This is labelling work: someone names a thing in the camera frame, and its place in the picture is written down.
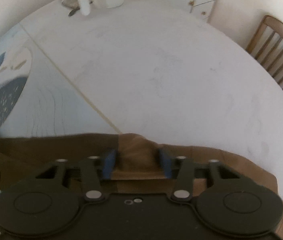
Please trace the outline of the blue patterned table mat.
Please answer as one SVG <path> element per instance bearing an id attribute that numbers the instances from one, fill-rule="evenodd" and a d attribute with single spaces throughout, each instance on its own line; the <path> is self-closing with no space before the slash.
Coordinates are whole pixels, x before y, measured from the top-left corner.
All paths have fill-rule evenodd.
<path id="1" fill-rule="evenodd" d="M 0 137 L 115 134 L 20 26 L 0 38 Z"/>

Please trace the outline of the brown colour-block sweater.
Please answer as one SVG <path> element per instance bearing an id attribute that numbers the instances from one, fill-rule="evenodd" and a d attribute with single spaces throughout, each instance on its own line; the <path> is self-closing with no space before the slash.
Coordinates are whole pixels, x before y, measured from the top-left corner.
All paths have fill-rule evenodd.
<path id="1" fill-rule="evenodd" d="M 118 153 L 112 181 L 104 184 L 104 189 L 109 192 L 170 191 L 173 185 L 164 178 L 160 169 L 160 150 L 175 157 L 185 156 L 197 163 L 219 160 L 273 192 L 278 191 L 277 179 L 273 174 L 240 155 L 201 146 L 161 145 L 133 133 L 0 139 L 0 189 L 8 188 L 56 159 L 76 163 L 109 150 Z"/>

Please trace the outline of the wooden slatted chair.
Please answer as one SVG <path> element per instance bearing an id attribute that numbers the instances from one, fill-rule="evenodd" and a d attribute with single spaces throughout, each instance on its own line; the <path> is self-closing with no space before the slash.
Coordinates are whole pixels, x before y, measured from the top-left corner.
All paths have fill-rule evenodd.
<path id="1" fill-rule="evenodd" d="M 246 51 L 283 90 L 283 22 L 265 15 Z"/>

